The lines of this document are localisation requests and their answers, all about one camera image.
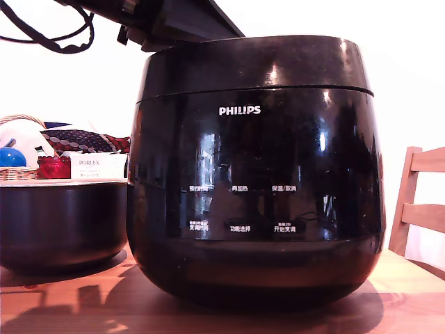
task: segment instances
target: electric cord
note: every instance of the electric cord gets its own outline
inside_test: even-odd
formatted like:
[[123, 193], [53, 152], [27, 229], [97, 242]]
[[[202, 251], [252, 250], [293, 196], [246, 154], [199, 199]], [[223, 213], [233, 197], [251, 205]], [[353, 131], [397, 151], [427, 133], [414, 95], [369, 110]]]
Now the electric cord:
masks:
[[[23, 44], [40, 44], [43, 47], [51, 51], [57, 52], [59, 54], [77, 54], [79, 52], [87, 50], [91, 46], [95, 37], [94, 27], [92, 25], [92, 19], [94, 17], [94, 13], [90, 13], [90, 15], [88, 15], [75, 0], [65, 0], [65, 3], [73, 7], [83, 17], [83, 19], [85, 20], [85, 24], [81, 28], [77, 29], [75, 32], [70, 33], [68, 35], [60, 36], [57, 38], [47, 38], [38, 31], [36, 31], [31, 26], [29, 26], [28, 24], [26, 24], [24, 21], [22, 21], [4, 0], [0, 0], [0, 10], [17, 28], [19, 28], [21, 31], [23, 31], [25, 34], [27, 34], [27, 36], [31, 38], [31, 40], [20, 40], [0, 35], [0, 40], [23, 43]], [[81, 32], [85, 31], [87, 28], [90, 28], [90, 38], [87, 44], [84, 43], [80, 47], [76, 45], [68, 45], [66, 47], [60, 47], [60, 45], [56, 43], [61, 40], [72, 38], [80, 34]]]

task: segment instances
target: wooden table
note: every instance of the wooden table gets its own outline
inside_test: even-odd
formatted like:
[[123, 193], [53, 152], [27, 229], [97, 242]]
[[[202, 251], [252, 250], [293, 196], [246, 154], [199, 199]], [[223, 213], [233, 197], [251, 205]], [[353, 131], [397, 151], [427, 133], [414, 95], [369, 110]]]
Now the wooden table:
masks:
[[445, 333], [445, 281], [389, 250], [356, 292], [325, 309], [253, 315], [171, 297], [125, 250], [102, 271], [80, 278], [51, 282], [2, 269], [1, 334]]

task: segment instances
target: chair backrest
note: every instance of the chair backrest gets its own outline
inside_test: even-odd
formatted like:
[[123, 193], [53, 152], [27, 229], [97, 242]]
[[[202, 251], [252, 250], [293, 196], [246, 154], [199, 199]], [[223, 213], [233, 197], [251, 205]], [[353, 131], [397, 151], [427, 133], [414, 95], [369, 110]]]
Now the chair backrest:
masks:
[[410, 224], [445, 233], [444, 205], [413, 204], [419, 172], [445, 173], [445, 148], [425, 152], [421, 148], [407, 149], [389, 239], [389, 249], [401, 256], [405, 256]]

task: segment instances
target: blue ball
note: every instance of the blue ball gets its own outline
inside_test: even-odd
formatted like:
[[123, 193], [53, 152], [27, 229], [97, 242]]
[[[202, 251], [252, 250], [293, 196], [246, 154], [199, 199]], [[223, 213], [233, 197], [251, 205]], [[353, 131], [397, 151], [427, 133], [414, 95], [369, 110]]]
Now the blue ball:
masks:
[[26, 158], [15, 148], [0, 148], [0, 167], [26, 167]]

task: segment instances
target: philips logo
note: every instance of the philips logo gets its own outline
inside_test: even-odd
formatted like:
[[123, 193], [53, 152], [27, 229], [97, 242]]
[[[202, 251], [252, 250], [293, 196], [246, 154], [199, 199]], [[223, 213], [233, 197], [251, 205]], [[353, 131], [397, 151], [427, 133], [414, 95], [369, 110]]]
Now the philips logo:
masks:
[[222, 115], [258, 115], [261, 113], [260, 106], [221, 106], [220, 116]]

